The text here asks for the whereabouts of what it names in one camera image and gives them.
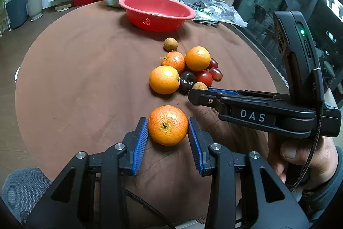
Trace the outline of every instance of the clear plastic bag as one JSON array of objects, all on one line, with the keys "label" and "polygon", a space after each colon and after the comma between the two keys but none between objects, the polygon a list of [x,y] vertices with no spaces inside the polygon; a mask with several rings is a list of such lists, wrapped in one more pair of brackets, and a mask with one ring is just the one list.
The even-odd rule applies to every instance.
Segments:
[{"label": "clear plastic bag", "polygon": [[177,0],[191,7],[196,12],[194,20],[213,24],[226,22],[236,24],[240,27],[247,27],[233,6],[229,6],[223,0]]}]

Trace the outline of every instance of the red box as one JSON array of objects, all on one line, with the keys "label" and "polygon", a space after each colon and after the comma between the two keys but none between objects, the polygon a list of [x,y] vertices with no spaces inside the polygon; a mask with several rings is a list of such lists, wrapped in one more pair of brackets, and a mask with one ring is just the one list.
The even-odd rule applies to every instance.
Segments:
[{"label": "red box", "polygon": [[87,5],[95,2],[95,0],[73,0],[73,6]]}]

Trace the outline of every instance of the dark blue planter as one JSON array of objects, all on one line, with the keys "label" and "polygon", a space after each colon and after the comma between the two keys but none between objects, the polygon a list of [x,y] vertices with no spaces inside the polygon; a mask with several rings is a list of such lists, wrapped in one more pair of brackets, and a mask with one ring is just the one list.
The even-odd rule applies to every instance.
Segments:
[{"label": "dark blue planter", "polygon": [[27,21],[26,4],[27,0],[11,0],[6,3],[12,29],[21,27]]}]

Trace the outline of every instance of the tall white planter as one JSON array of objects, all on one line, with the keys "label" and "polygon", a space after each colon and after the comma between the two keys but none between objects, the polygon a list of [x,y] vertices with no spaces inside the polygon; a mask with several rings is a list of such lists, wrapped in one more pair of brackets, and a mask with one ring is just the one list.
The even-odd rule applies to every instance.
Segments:
[{"label": "tall white planter", "polygon": [[37,20],[43,16],[43,2],[42,0],[28,0],[27,1],[27,10],[31,21]]}]

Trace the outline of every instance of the metal screw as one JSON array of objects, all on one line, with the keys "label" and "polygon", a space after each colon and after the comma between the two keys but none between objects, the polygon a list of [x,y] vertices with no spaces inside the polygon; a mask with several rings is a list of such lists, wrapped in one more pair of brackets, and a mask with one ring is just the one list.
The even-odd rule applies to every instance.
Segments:
[{"label": "metal screw", "polygon": [[254,159],[258,159],[260,157],[260,154],[257,151],[250,152],[250,156]]},{"label": "metal screw", "polygon": [[76,154],[76,158],[78,159],[84,159],[86,156],[86,153],[84,151],[80,151]]},{"label": "metal screw", "polygon": [[220,150],[222,148],[222,146],[220,144],[218,144],[218,143],[213,143],[211,145],[211,148],[213,148],[214,150],[217,151],[217,150]]},{"label": "metal screw", "polygon": [[114,148],[118,151],[121,151],[123,148],[125,148],[125,145],[123,143],[118,143],[114,146]]}]

